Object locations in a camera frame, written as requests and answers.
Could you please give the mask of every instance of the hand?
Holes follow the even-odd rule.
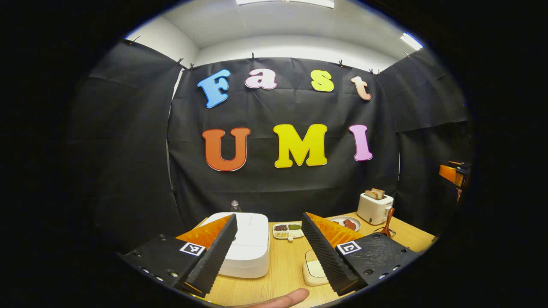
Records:
[[[309,294],[310,292],[307,289],[299,288],[289,294],[271,300],[251,305],[231,306],[230,308],[288,308],[302,302]]]

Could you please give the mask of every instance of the white ceiling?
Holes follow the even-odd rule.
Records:
[[[415,51],[399,39],[403,30],[353,0],[335,0],[334,9],[298,2],[194,0],[164,17],[199,48],[254,36],[308,35],[358,44],[395,59]]]

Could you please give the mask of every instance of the white box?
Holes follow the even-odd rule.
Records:
[[[236,214],[238,231],[236,240],[230,245],[219,274],[258,278],[266,275],[270,266],[269,220],[262,214],[221,212],[211,215],[208,224],[225,216]]]
[[[365,193],[361,194],[356,214],[372,225],[384,223],[394,202],[394,198],[388,195],[384,196],[386,198],[382,200],[375,200],[366,196]]]

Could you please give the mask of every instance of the blue letter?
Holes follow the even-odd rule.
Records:
[[[223,89],[225,91],[229,89],[229,83],[223,78],[228,76],[230,76],[229,70],[220,70],[219,72],[198,82],[198,86],[202,87],[205,92],[205,97],[207,97],[207,108],[213,108],[229,98],[228,94],[221,93],[221,91],[219,91],[219,89]]]

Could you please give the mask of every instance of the white plate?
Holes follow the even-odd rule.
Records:
[[[274,228],[276,226],[282,226],[282,225],[285,225],[287,226],[287,230],[285,231],[274,231]],[[278,238],[278,239],[289,239],[289,237],[278,237],[276,236],[276,233],[277,232],[287,232],[289,233],[289,236],[292,237],[292,238],[298,238],[298,237],[301,237],[301,236],[304,236],[305,234],[302,232],[302,229],[298,229],[298,230],[289,230],[289,225],[301,225],[301,223],[281,223],[281,224],[275,224],[272,226],[272,235],[275,237],[275,238]]]
[[[357,220],[356,218],[354,217],[349,217],[349,216],[337,216],[337,217],[333,217],[333,218],[329,218],[330,221],[336,221],[339,223],[339,225],[343,226],[344,227],[344,222],[346,219],[350,219],[351,222],[355,223],[356,224],[356,229],[354,231],[358,231],[359,228],[362,227],[362,223]]]

